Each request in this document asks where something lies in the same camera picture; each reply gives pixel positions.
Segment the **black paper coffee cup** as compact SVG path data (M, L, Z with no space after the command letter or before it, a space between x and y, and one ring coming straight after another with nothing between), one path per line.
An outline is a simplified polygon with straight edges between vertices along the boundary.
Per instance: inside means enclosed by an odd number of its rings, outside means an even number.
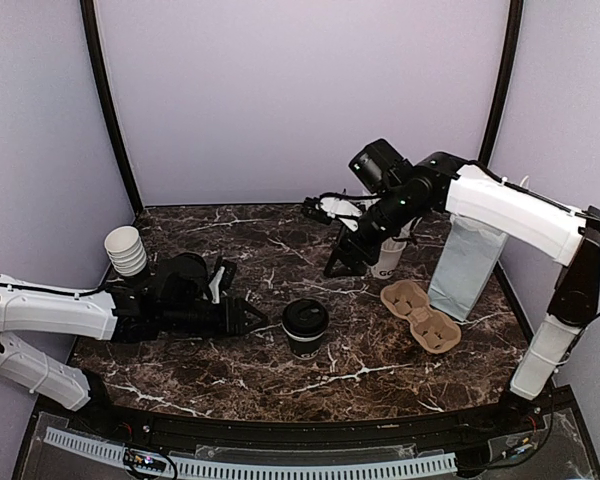
M324 333L305 337L287 332L286 336L291 353L301 360L310 360L318 354L323 342Z

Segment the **white cup holding straws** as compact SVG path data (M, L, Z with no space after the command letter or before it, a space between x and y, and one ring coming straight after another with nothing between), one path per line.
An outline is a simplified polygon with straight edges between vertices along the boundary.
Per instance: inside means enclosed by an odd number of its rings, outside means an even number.
M387 239L381 245L377 263L370 267L371 275L376 279L389 279L398 266L406 244L406 241Z

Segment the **green circuit board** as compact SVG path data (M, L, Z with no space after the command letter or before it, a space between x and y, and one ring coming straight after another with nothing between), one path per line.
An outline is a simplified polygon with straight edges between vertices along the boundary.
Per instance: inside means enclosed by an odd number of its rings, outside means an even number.
M151 454L125 449L122 462L126 467L139 471L164 472L166 463L152 456Z

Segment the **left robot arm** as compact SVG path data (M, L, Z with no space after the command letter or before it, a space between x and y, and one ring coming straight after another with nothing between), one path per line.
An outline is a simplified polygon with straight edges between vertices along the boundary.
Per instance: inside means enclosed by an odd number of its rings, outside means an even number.
M18 337L36 331L114 343L153 341L174 332L194 338L243 336L267 326L268 317L227 294L235 263L218 258L209 269L194 253L164 259L154 271L111 281L93 290L63 290L0 274L0 375L45 396L100 436L121 427L100 377L70 367Z

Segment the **left black frame post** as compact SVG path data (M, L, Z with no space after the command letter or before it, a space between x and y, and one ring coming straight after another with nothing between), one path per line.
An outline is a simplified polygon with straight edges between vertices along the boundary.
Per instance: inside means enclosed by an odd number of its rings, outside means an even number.
M109 84L104 50L98 28L96 2L93 0L80 0L79 5L89 60L105 127L126 196L132 211L135 215L138 215L144 210L144 205L132 172Z

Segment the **stack of paper cups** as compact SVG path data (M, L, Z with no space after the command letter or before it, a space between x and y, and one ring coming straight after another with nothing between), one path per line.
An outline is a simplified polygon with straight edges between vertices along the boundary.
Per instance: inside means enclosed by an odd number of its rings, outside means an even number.
M148 258L139 231L133 226L112 230L104 248L113 269L125 278L144 278L150 273Z

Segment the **white paper bag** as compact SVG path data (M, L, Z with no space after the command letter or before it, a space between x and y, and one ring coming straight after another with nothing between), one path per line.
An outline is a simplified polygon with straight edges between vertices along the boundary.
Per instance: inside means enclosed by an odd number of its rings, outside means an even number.
M466 322L508 238L486 223L452 215L451 230L428 288L430 305Z

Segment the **black front table rail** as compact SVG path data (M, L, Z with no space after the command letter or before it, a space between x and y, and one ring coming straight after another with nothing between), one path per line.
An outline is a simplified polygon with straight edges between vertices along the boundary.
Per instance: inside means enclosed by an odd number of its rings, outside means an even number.
M501 435L537 433L545 425L534 414L502 418L498 405L385 420L344 422L252 422L203 419L114 407L74 413L72 425L107 438L155 449L193 451L201 446L263 449L339 449L398 445L481 446Z

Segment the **brown cardboard cup carrier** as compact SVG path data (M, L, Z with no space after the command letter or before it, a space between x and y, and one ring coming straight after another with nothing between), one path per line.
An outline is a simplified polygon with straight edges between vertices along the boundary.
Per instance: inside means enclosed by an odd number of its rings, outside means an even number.
M392 315L409 324L411 335L427 352L443 354L459 344L460 327L431 306L429 296L417 283L394 282L381 290L380 299Z

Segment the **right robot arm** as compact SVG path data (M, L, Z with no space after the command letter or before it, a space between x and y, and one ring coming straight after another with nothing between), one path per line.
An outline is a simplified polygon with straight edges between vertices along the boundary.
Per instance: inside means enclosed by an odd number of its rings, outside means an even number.
M342 222L324 273L360 276L381 258L381 246L401 240L433 211L454 226L430 285L436 308L459 317L482 293L502 249L495 241L525 242L561 267L544 319L514 371L508 396L490 413L501 434L514 432L535 399L568 358L590 323L600 316L600 210L582 210L547 199L489 171L484 165L435 152L417 164L386 140L364 147L349 163L363 196L326 192L311 213Z

